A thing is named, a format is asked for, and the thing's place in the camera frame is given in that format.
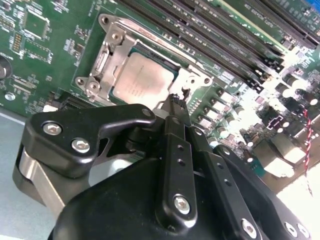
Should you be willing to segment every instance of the red and black wire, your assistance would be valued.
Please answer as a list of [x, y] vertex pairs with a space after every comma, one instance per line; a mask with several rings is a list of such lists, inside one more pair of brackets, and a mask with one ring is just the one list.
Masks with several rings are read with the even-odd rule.
[[312, 126], [311, 126], [311, 119], [309, 118], [307, 109], [303, 110], [303, 115], [307, 121], [307, 123], [306, 123], [306, 130], [307, 130], [306, 150], [305, 150], [305, 159], [304, 159], [304, 176], [306, 179], [309, 193], [313, 197], [313, 192], [312, 192], [309, 180], [308, 180], [308, 171], [309, 171], [309, 163], [310, 163], [310, 149], [311, 149], [311, 136], [312, 136], [313, 130], [312, 130]]

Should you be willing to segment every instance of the capacitor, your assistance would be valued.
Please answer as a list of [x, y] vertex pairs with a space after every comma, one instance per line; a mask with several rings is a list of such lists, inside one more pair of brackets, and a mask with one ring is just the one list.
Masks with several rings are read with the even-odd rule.
[[232, 128], [236, 128], [239, 125], [239, 121], [236, 120], [233, 116], [228, 116], [225, 120]]
[[247, 163], [252, 163], [254, 161], [254, 156], [247, 149], [243, 150], [243, 156]]
[[241, 119], [246, 115], [246, 110], [242, 106], [237, 106], [234, 111]]
[[314, 106], [318, 103], [318, 99], [311, 93], [305, 90], [297, 90], [296, 94], [300, 95], [304, 100], [306, 100], [311, 106]]
[[245, 141], [245, 144], [251, 148], [254, 145], [254, 142], [251, 140], [251, 137], [249, 136], [249, 134], [242, 133], [241, 135], [243, 137], [243, 140]]
[[227, 138], [230, 134], [224, 126], [217, 127], [216, 131], [218, 132], [219, 136], [223, 139]]
[[304, 114], [304, 107], [293, 97], [289, 98], [284, 106], [291, 112], [293, 115], [302, 116]]
[[279, 83], [279, 85], [275, 87], [275, 90], [277, 90], [286, 99], [294, 95], [294, 91], [283, 83]]
[[9, 78], [12, 74], [12, 66], [10, 62], [0, 55], [0, 80]]
[[306, 88], [306, 84], [303, 80], [297, 79], [294, 76], [291, 76], [287, 82], [289, 86], [291, 86], [293, 89], [304, 89]]
[[208, 143], [210, 147], [215, 148], [219, 145], [219, 140], [215, 136], [212, 136], [208, 138]]

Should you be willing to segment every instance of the electronic component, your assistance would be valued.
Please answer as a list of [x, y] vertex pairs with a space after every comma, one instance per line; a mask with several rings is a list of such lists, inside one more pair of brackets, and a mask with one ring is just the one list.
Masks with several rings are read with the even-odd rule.
[[305, 90], [299, 89], [295, 93], [300, 95], [311, 106], [314, 106], [314, 105], [316, 105], [318, 103], [318, 99], [311, 92], [307, 92]]
[[226, 92], [223, 89], [218, 89], [216, 91], [216, 94], [219, 96], [219, 98], [221, 100], [223, 100], [224, 102], [229, 103], [229, 104], [236, 100], [236, 98], [234, 96], [232, 96], [230, 93]]
[[290, 124], [283, 116], [276, 112], [273, 107], [269, 107], [267, 113], [262, 118], [262, 122], [267, 129], [275, 129], [278, 133], [282, 133], [284, 128], [287, 128]]
[[254, 145], [254, 142], [252, 141], [251, 137], [247, 133], [241, 133], [241, 136], [245, 142], [245, 144], [251, 148]]
[[205, 115], [212, 119], [212, 120], [215, 120], [215, 119], [220, 119], [222, 117], [222, 115], [220, 113], [218, 113], [217, 111], [215, 111], [214, 109], [210, 109], [208, 106], [206, 106], [204, 109], [203, 109]]
[[82, 46], [81, 44], [77, 43], [74, 47], [74, 50], [76, 50], [78, 53], [82, 54], [83, 50], [84, 50], [84, 46]]
[[221, 101], [217, 100], [214, 97], [211, 98], [210, 103], [211, 103], [211, 107], [214, 110], [217, 110], [219, 113], [223, 113], [230, 109], [230, 107], [228, 107], [227, 105], [225, 105], [224, 103], [222, 103]]
[[284, 98], [290, 98], [295, 93], [292, 89], [290, 89], [283, 83], [279, 83], [278, 86], [276, 86], [275, 90], [277, 90]]
[[283, 158], [292, 164], [297, 164], [302, 161], [303, 157], [306, 155], [303, 150], [295, 146], [283, 133], [275, 135], [271, 138], [271, 142], [275, 145]]
[[286, 82], [289, 86], [291, 86], [293, 89], [305, 89], [306, 88], [306, 84], [303, 80], [301, 79], [297, 79], [294, 76], [291, 76], [287, 82]]
[[215, 148], [219, 145], [219, 140], [215, 136], [212, 136], [208, 138], [208, 143], [210, 147]]
[[254, 148], [253, 152], [259, 159], [264, 170], [272, 175], [278, 178], [290, 178], [295, 174], [293, 167], [277, 155], [266, 140], [260, 142]]
[[[75, 79], [91, 102], [144, 104], [153, 109], [170, 93], [183, 99], [183, 90], [193, 93], [200, 86], [212, 84], [212, 77], [178, 48], [164, 41], [157, 44], [161, 53], [150, 47], [157, 37], [135, 22], [106, 14], [101, 14], [98, 21], [106, 32], [103, 44], [89, 77]], [[125, 25], [126, 30], [118, 28], [118, 24]], [[140, 30], [139, 39], [136, 29]], [[178, 56], [183, 64], [165, 53]]]
[[243, 157], [243, 159], [249, 164], [254, 161], [254, 156], [247, 149], [243, 150]]
[[220, 138], [222, 138], [222, 139], [225, 139], [230, 135], [230, 133], [228, 132], [228, 130], [224, 126], [218, 126], [216, 128], [216, 131], [218, 132]]
[[225, 120], [231, 128], [237, 128], [239, 126], [239, 121], [233, 116], [228, 116]]
[[27, 10], [24, 13], [23, 27], [34, 37], [42, 39], [48, 31], [49, 20], [37, 13]]
[[10, 4], [7, 2], [3, 2], [2, 3], [2, 7], [4, 8], [4, 10], [9, 11], [10, 10]]
[[284, 106], [291, 112], [293, 115], [302, 116], [304, 112], [304, 107], [293, 97], [290, 97], [289, 100], [284, 103]]
[[246, 110], [242, 106], [237, 106], [234, 111], [241, 119], [247, 115]]
[[0, 80], [9, 78], [12, 74], [12, 67], [10, 62], [0, 55]]

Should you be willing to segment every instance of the screw head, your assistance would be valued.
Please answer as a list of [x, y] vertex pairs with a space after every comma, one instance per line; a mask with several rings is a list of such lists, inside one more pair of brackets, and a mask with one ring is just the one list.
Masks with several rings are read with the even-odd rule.
[[90, 144], [87, 140], [83, 138], [76, 138], [72, 141], [71, 147], [76, 150], [78, 153], [85, 154], [90, 149]]
[[200, 136], [202, 135], [202, 131], [199, 128], [195, 128], [194, 131], [196, 134], [198, 134]]
[[142, 113], [143, 113], [144, 115], [146, 115], [147, 117], [151, 117], [150, 111], [149, 111], [148, 109], [146, 109], [146, 108], [142, 109]]
[[58, 124], [53, 122], [46, 123], [45, 125], [43, 125], [42, 129], [46, 134], [52, 136], [57, 136], [62, 132], [62, 128]]
[[7, 92], [4, 95], [4, 98], [7, 99], [8, 101], [13, 101], [16, 99], [16, 95], [14, 95], [12, 92]]
[[286, 227], [287, 231], [294, 237], [297, 238], [298, 237], [298, 232], [297, 230], [294, 228], [294, 226], [292, 226], [290, 223], [285, 222], [284, 226]]
[[243, 218], [241, 221], [243, 230], [250, 236], [252, 239], [256, 239], [258, 234], [255, 227], [247, 219]]
[[297, 227], [300, 230], [300, 232], [305, 236], [306, 239], [310, 238], [310, 233], [308, 232], [308, 230], [303, 225], [298, 223]]
[[184, 215], [190, 213], [190, 204], [183, 196], [176, 196], [174, 198], [174, 206]]
[[230, 155], [230, 151], [227, 149], [227, 148], [223, 148], [223, 152], [225, 153], [225, 154], [227, 154], [227, 155]]

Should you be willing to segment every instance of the ram slot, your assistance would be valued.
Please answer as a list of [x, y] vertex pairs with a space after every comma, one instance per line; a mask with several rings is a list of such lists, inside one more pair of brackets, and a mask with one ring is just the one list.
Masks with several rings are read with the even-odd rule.
[[316, 49], [319, 45], [319, 39], [312, 37], [309, 31], [304, 31], [300, 28], [297, 28], [292, 22], [288, 22], [275, 13], [272, 9], [266, 6], [261, 0], [246, 0], [253, 8], [260, 12], [263, 16], [270, 19], [276, 25], [278, 25], [283, 31], [285, 31], [289, 36], [296, 39], [302, 46]]
[[[206, 20], [202, 19], [200, 21], [203, 22], [206, 26], [208, 26], [209, 29], [212, 29], [211, 32], [204, 29], [203, 27], [200, 27], [193, 21], [190, 21], [187, 16], [177, 11], [175, 8], [173, 8], [169, 4], [164, 3], [163, 1], [149, 0], [148, 4], [152, 6], [154, 9], [156, 9], [158, 12], [160, 12], [161, 14], [169, 18], [175, 18], [175, 20], [178, 21], [180, 24], [182, 24], [186, 29], [188, 29], [190, 33], [197, 36], [197, 38], [204, 40], [209, 45], [217, 49], [219, 52], [223, 52], [226, 56], [237, 60], [238, 64], [243, 63], [245, 65], [243, 66], [243, 68], [250, 67], [251, 71], [255, 71], [258, 69], [257, 63], [260, 63], [260, 65], [265, 64], [263, 60], [260, 60], [259, 57], [256, 56], [254, 53], [248, 52], [247, 49], [239, 45], [236, 41], [230, 39], [230, 37], [227, 34], [225, 34], [222, 30], [213, 26]], [[228, 41], [238, 50], [235, 50], [232, 47], [230, 47], [223, 40], [220, 40], [218, 37], [212, 34], [212, 32], [224, 38], [226, 41]]]
[[[226, 12], [219, 6], [211, 6], [204, 1], [198, 0], [197, 3], [193, 0], [178, 0], [178, 2], [173, 1], [175, 5], [179, 6], [180, 8], [189, 8], [191, 11], [196, 12], [196, 14], [203, 19], [207, 20], [212, 25], [219, 24], [219, 22], [225, 22], [224, 29], [228, 29], [228, 25], [232, 26], [235, 29], [238, 29], [238, 32], [241, 33], [244, 37], [238, 37], [235, 34], [231, 34], [230, 32], [226, 31], [227, 34], [230, 34], [232, 38], [236, 41], [240, 41], [246, 48], [249, 48], [252, 52], [257, 51], [255, 46], [259, 44], [262, 49], [263, 53], [267, 53], [268, 55], [272, 56], [273, 58], [282, 57], [283, 53], [279, 51], [277, 48], [273, 47], [270, 44], [267, 44], [264, 40], [260, 37], [256, 36], [253, 32], [248, 30], [246, 27], [242, 26], [240, 23], [236, 22], [230, 14]], [[207, 11], [203, 10], [199, 7], [201, 4]]]
[[199, 44], [199, 42], [194, 40], [189, 35], [181, 31], [178, 31], [177, 28], [173, 28], [173, 25], [171, 25], [169, 22], [167, 22], [166, 20], [154, 14], [152, 11], [150, 11], [146, 7], [139, 5], [134, 1], [119, 0], [118, 2], [124, 5], [125, 7], [131, 9], [132, 11], [134, 11], [137, 15], [145, 19], [148, 19], [150, 22], [155, 24], [155, 26], [162, 28], [165, 32], [168, 32], [176, 36], [177, 39], [179, 39], [179, 41], [182, 44], [184, 44], [186, 47], [190, 49], [195, 49], [196, 51], [201, 53], [201, 55], [206, 60], [227, 70], [229, 74], [233, 75], [234, 77], [237, 77], [242, 82], [248, 84], [249, 87], [251, 87], [255, 91], [260, 92], [263, 89], [262, 87], [258, 87], [258, 90], [256, 89], [258, 82], [254, 78], [252, 78], [252, 76], [255, 76], [255, 73], [252, 72], [250, 69], [248, 69], [247, 66], [245, 66], [244, 64], [239, 63], [237, 67], [235, 64], [233, 64], [233, 60], [228, 60], [228, 57], [221, 57], [219, 54], [214, 53], [213, 51], [210, 51], [206, 46]]
[[295, 19], [293, 15], [288, 13], [288, 11], [283, 8], [280, 4], [278, 4], [274, 0], [260, 0], [265, 5], [267, 5], [270, 9], [272, 9], [276, 14], [278, 14], [281, 18], [287, 21], [290, 25], [294, 28], [299, 29], [300, 32], [304, 33], [308, 38], [312, 41], [316, 42], [317, 44], [320, 43], [320, 37], [317, 36], [314, 32], [312, 32], [306, 24], [302, 24], [299, 20]]

